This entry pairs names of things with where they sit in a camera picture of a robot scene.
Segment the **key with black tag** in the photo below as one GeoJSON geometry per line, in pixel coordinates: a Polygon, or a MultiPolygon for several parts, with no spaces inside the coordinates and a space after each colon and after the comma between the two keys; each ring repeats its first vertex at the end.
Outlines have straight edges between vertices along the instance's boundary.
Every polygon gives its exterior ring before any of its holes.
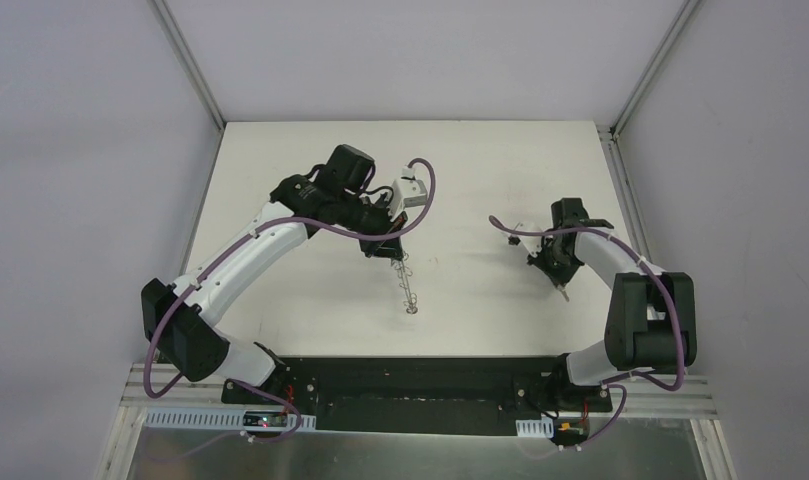
{"type": "Polygon", "coordinates": [[[570,302],[570,297],[567,293],[566,287],[564,285],[558,285],[557,290],[560,292],[561,296],[564,298],[566,302],[570,302]]]}

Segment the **round metal keyring disc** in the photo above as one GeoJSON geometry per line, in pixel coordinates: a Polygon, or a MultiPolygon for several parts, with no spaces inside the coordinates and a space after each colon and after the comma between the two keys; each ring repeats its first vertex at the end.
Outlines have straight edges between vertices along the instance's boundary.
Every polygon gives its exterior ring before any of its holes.
{"type": "Polygon", "coordinates": [[[407,265],[406,260],[407,257],[402,259],[393,259],[390,261],[390,264],[397,275],[399,288],[402,290],[404,295],[403,305],[405,312],[409,315],[415,315],[418,313],[418,297],[411,287],[410,278],[412,277],[413,272],[407,265]]]}

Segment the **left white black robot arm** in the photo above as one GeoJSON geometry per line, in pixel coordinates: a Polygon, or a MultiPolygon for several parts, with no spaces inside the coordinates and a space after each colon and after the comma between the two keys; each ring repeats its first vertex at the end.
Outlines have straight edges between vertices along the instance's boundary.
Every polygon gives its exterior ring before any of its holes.
{"type": "Polygon", "coordinates": [[[408,164],[392,183],[376,189],[373,158],[347,144],[305,174],[281,180],[268,201],[205,262],[170,282],[141,289],[146,362],[162,355],[177,380],[211,376],[238,380],[261,404],[285,390],[281,363],[267,347],[218,329],[232,304],[266,270],[320,231],[355,239],[367,258],[400,260],[400,238],[413,229],[407,209],[426,209],[432,192],[408,164]]]}

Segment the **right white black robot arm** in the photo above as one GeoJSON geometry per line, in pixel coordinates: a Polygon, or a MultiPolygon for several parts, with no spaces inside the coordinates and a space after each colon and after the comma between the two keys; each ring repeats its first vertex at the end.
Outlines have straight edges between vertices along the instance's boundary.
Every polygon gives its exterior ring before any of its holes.
{"type": "Polygon", "coordinates": [[[551,228],[524,243],[528,264],[558,291],[588,267],[611,296],[602,340],[565,356],[547,384],[549,400],[570,410],[585,400],[587,387],[631,377],[679,390],[697,353],[692,278],[648,261],[610,222],[591,218],[579,198],[554,202],[551,218],[551,228]]]}

